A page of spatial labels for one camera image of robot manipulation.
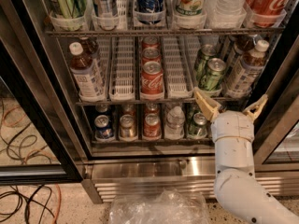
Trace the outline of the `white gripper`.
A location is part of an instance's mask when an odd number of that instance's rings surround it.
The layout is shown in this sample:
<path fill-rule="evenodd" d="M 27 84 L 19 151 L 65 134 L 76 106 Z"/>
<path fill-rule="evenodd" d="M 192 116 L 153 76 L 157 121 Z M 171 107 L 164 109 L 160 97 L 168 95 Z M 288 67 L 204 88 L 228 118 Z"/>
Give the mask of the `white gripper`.
<path fill-rule="evenodd" d="M 216 143 L 222 138 L 243 138 L 250 142 L 254 139 L 255 121 L 268 101 L 264 94 L 258 101 L 249 105 L 241 112 L 226 111 L 220 113 L 221 104 L 207 96 L 201 90 L 193 91 L 194 98 L 205 118 L 211 123 L 212 140 Z"/>

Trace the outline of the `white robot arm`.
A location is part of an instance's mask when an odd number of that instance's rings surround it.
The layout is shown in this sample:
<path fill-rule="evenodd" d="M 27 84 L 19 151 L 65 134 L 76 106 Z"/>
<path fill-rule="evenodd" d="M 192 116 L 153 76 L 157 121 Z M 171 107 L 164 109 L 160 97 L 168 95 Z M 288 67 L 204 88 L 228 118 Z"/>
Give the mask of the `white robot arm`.
<path fill-rule="evenodd" d="M 211 122 L 215 145 L 214 193 L 218 203 L 249 224 L 299 224 L 299 216 L 281 204 L 255 179 L 252 142 L 254 121 L 260 116 L 268 96 L 243 111 L 220 112 L 221 104 L 199 88 L 195 102 Z"/>

